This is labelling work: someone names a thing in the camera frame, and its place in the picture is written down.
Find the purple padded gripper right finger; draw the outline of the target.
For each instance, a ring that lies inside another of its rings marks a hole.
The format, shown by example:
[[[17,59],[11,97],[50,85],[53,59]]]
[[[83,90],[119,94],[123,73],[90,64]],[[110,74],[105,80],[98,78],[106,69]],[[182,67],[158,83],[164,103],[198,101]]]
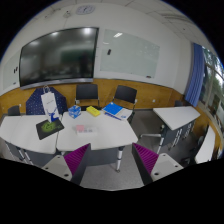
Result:
[[[137,143],[132,144],[132,154],[144,185],[182,169],[168,154],[157,154]]]

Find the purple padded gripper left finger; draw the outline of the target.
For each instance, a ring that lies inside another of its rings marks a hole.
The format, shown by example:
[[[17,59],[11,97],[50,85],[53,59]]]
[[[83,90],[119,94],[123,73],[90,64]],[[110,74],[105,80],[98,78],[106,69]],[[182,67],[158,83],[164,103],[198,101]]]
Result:
[[[90,151],[91,144],[88,143],[65,156],[55,156],[42,169],[79,185],[88,164]]]

